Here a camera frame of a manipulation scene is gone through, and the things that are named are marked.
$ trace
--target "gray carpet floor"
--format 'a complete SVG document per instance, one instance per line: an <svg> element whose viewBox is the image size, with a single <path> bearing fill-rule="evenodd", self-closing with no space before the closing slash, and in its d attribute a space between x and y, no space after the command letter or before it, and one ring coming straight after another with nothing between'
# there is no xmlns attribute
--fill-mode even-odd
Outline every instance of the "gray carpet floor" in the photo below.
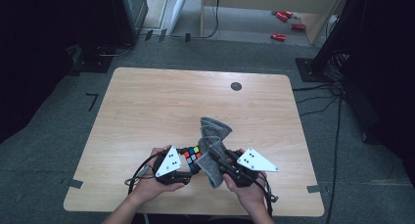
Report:
<svg viewBox="0 0 415 224"><path fill-rule="evenodd" d="M318 83L301 81L295 58L313 58L317 53L312 46L197 39L185 43L170 37L159 42L154 37L140 39L130 52L115 57L108 73L66 76L29 125L0 145L0 223L100 223L108 215L65 211L68 187L62 181L76 170L115 68L278 73L289 76L293 88L301 88ZM99 94L91 111L93 96L86 93ZM295 92L297 101L328 95L327 89ZM330 101L298 103L299 113L322 110ZM325 223L333 185L338 105L335 101L323 112L301 117L326 213L312 218L278 216L274 218L278 223ZM363 144L352 108L347 100L341 105L331 223L415 223L415 191L400 158L383 145Z"/></svg>

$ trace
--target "cable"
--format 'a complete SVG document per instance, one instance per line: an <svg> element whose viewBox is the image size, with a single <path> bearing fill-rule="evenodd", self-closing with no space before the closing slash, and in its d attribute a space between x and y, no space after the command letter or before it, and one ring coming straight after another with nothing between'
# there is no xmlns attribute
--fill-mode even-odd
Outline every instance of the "cable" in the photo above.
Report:
<svg viewBox="0 0 415 224"><path fill-rule="evenodd" d="M330 107L330 105L332 105L338 98L339 98L339 96L334 96L334 97L336 97L334 100L332 100L323 110L318 110L318 111L313 111L313 112L306 112L306 113L302 113L302 114L300 114L300 116L304 116L304 115L306 115L306 114L312 114L312 113L319 113L319 112L324 112L325 110L327 110L329 107Z"/></svg>
<svg viewBox="0 0 415 224"><path fill-rule="evenodd" d="M333 96L318 96L318 97L311 97L311 98L306 98L306 99L303 99L303 100L300 100L300 101L296 101L296 104L300 104L300 103L303 103L303 102L305 102L305 101L308 101L308 100L313 100L313 99L331 99L331 98L333 98Z"/></svg>
<svg viewBox="0 0 415 224"><path fill-rule="evenodd" d="M104 56L104 57L118 57L118 56L123 56L123 55L125 55L126 53L128 53L128 51L130 51L130 50L131 50L131 47L132 47L132 45L130 44L130 45L128 46L128 48L127 48L127 50L126 50L126 51L124 51L124 52L122 52L122 53L120 53L120 54L113 54L113 55L100 54L99 49L101 49L101 48L102 48L101 46L98 46L98 47L97 47L97 51L98 51L98 55L99 55L99 56Z"/></svg>
<svg viewBox="0 0 415 224"><path fill-rule="evenodd" d="M209 36L197 36L197 37L192 37L192 39L209 39L209 38L213 37L218 32L218 29L219 29L219 17L218 17L219 1L220 0L216 0L216 12L212 8L213 16L214 16L214 19L216 21L216 25L213 29L213 32ZM138 35L138 38L143 37L143 36L147 36L147 33ZM179 36L179 35L166 35L166 37L185 38L184 36Z"/></svg>
<svg viewBox="0 0 415 224"><path fill-rule="evenodd" d="M340 119L341 119L341 112L342 112L342 98L343 97L340 97L340 100L339 100L338 123L337 123L336 142L335 142L335 157L334 157L334 161L333 161L333 188L332 188L332 198L330 199L329 210L327 211L326 224L329 224L330 223L330 218L332 216L332 209L333 209L333 201L335 199L335 192L336 192L337 160L338 160L338 149L339 149Z"/></svg>
<svg viewBox="0 0 415 224"><path fill-rule="evenodd" d="M263 191L263 194L265 196L265 201L266 201L266 206L267 206L267 212L269 214L270 217L272 217L272 204L271 204L271 197L268 194L268 192L266 192L265 188L262 187L262 185L260 185L256 180L254 181L254 183Z"/></svg>
<svg viewBox="0 0 415 224"><path fill-rule="evenodd" d="M150 157L148 157L146 160L144 160L144 162L138 167L137 171L135 171L134 175L125 180L124 184L128 186L128 194L130 194L132 192L132 189L134 187L135 182L139 179L139 177L137 177L137 174L140 172L140 170L146 165L147 162L149 162L152 158L154 157L159 157L163 154L165 154L166 152L158 152L156 154L151 155Z"/></svg>
<svg viewBox="0 0 415 224"><path fill-rule="evenodd" d="M321 85L317 85L313 87L294 88L293 91L308 91L308 90L313 90L313 89L320 89L321 87L325 87L325 86L333 86L333 84L336 82L338 81L332 82L330 84L321 84Z"/></svg>

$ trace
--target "gray cloth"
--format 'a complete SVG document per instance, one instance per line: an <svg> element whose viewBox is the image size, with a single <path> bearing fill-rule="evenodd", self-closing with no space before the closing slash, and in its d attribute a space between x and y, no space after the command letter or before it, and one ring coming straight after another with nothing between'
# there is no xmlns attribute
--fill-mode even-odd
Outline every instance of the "gray cloth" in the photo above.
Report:
<svg viewBox="0 0 415 224"><path fill-rule="evenodd" d="M196 160L196 163L207 174L210 185L213 188L218 188L223 182L222 173L219 170L219 165L208 152L214 150L221 158L227 159L226 148L222 140L232 132L232 129L228 125L208 117L201 118L201 125L202 138L199 140L198 146L202 156Z"/></svg>

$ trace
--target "red object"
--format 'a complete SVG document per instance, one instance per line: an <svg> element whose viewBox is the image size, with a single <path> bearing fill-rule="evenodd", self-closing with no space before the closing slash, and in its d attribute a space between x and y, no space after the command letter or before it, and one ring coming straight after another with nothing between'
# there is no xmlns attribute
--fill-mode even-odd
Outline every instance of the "red object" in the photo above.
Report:
<svg viewBox="0 0 415 224"><path fill-rule="evenodd" d="M285 35L278 34L278 33L272 33L271 39L277 40L277 41L285 41Z"/></svg>
<svg viewBox="0 0 415 224"><path fill-rule="evenodd" d="M280 19L282 22L286 22L288 20L288 17L283 12L277 12L275 16Z"/></svg>
<svg viewBox="0 0 415 224"><path fill-rule="evenodd" d="M292 12L283 12L283 14L286 15L286 17L288 17L289 19L293 17Z"/></svg>
<svg viewBox="0 0 415 224"><path fill-rule="evenodd" d="M305 24L293 23L293 24L291 24L291 29L293 29L293 30L305 30Z"/></svg>

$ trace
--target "black tape mark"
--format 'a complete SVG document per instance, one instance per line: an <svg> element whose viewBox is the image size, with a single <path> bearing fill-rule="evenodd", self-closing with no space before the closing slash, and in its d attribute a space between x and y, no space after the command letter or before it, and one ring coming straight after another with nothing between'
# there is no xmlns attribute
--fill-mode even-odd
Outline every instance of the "black tape mark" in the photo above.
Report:
<svg viewBox="0 0 415 224"><path fill-rule="evenodd" d="M147 34L146 34L146 41L147 41L147 40L150 40L150 39L152 38L152 35L153 35L153 31L152 31L152 30L149 30L149 31L147 32Z"/></svg>
<svg viewBox="0 0 415 224"><path fill-rule="evenodd" d="M97 102L99 94L90 94L86 93L87 96L95 96L94 101L92 101L91 107L89 107L89 112L91 112L92 108L94 108L95 102Z"/></svg>
<svg viewBox="0 0 415 224"><path fill-rule="evenodd" d="M190 41L190 33L186 33L186 37L184 38L184 42L189 42Z"/></svg>
<svg viewBox="0 0 415 224"><path fill-rule="evenodd" d="M320 193L321 192L320 186L318 185L307 186L307 190L309 193Z"/></svg>
<svg viewBox="0 0 415 224"><path fill-rule="evenodd" d="M165 29L163 29L163 30L161 31L160 38L159 38L159 42L164 41L164 39L165 39L165 34L166 34L166 33L167 33L167 28L165 28Z"/></svg>
<svg viewBox="0 0 415 224"><path fill-rule="evenodd" d="M62 180L61 184L64 185L64 186L81 189L82 185L83 185L83 182L78 181L78 180L74 180L74 179L71 179L71 178L64 178L64 180Z"/></svg>

